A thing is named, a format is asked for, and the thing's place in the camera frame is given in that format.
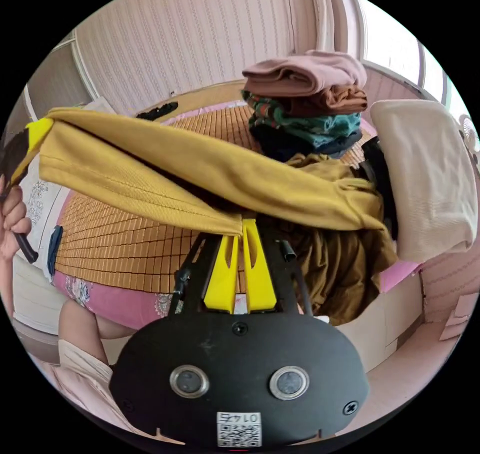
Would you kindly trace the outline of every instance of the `qr code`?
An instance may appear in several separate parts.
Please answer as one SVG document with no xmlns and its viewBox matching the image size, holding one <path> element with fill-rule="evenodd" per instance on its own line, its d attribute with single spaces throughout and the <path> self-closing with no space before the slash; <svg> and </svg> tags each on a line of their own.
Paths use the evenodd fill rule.
<svg viewBox="0 0 480 454">
<path fill-rule="evenodd" d="M 260 447 L 261 424 L 218 424 L 219 447 Z"/>
</svg>

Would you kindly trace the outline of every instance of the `fan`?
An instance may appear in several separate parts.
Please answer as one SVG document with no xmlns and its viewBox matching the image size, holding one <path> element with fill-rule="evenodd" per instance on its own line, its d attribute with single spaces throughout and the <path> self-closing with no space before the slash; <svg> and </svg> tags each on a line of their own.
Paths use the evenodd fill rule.
<svg viewBox="0 0 480 454">
<path fill-rule="evenodd" d="M 463 141 L 473 156 L 475 163 L 478 164 L 480 156 L 480 139 L 474 123 L 468 115 L 461 115 L 459 121 Z"/>
</svg>

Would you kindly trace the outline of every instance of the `brown folded shirt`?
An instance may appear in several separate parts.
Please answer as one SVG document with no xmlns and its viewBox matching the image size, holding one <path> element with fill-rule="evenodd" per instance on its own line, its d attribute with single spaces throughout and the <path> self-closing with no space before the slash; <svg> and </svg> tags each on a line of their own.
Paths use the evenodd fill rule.
<svg viewBox="0 0 480 454">
<path fill-rule="evenodd" d="M 276 98 L 285 113 L 292 117 L 320 117 L 363 112 L 367 95 L 356 85 L 334 85 L 309 97 Z"/>
</svg>

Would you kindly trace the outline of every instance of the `pink bedsheet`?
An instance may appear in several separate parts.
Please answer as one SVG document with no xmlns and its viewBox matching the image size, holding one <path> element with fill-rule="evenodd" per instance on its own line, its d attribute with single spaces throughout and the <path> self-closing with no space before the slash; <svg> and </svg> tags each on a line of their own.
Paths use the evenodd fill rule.
<svg viewBox="0 0 480 454">
<path fill-rule="evenodd" d="M 245 102 L 231 101 L 203 107 L 168 119 L 164 122 L 164 125 L 170 125 L 179 119 L 205 112 L 213 112 L 239 105 L 245 105 Z M 365 119 L 361 120 L 360 126 L 372 135 L 377 133 L 375 128 Z M 71 195 L 67 197 L 64 208 L 70 197 Z M 399 282 L 418 270 L 418 268 L 419 265 L 413 262 L 398 261 L 381 274 L 380 285 L 382 292 L 390 291 Z M 165 317 L 172 297 L 171 294 L 152 294 L 87 282 L 58 271 L 52 280 L 55 287 L 63 294 L 76 300 L 91 312 L 132 329 L 140 329 L 156 319 Z"/>
</svg>

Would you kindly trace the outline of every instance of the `black handle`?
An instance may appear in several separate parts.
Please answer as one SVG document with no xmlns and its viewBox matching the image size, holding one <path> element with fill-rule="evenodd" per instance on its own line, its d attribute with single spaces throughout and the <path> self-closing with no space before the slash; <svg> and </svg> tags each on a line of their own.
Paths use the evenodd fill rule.
<svg viewBox="0 0 480 454">
<path fill-rule="evenodd" d="M 32 246 L 29 243 L 29 240 L 27 239 L 27 236 L 25 234 L 14 234 L 14 235 L 27 261 L 30 264 L 33 264 L 34 262 L 36 262 L 37 259 L 39 258 L 39 253 L 33 250 Z"/>
</svg>

